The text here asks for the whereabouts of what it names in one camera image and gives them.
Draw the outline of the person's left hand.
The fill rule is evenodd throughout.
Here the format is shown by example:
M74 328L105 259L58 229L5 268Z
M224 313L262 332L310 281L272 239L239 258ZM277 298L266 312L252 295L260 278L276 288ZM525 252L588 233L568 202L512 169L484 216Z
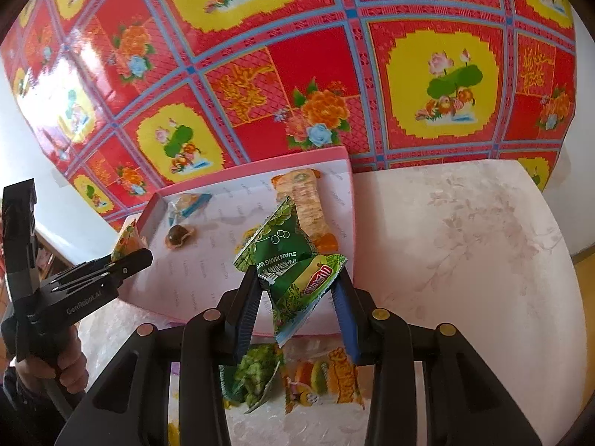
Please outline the person's left hand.
M23 385L37 395L47 396L44 382L54 379L58 379L69 394L83 392L88 385L89 372L78 327L75 325L70 327L68 345L59 355L56 366L51 366L42 359L30 355L23 361L17 361L15 368Z

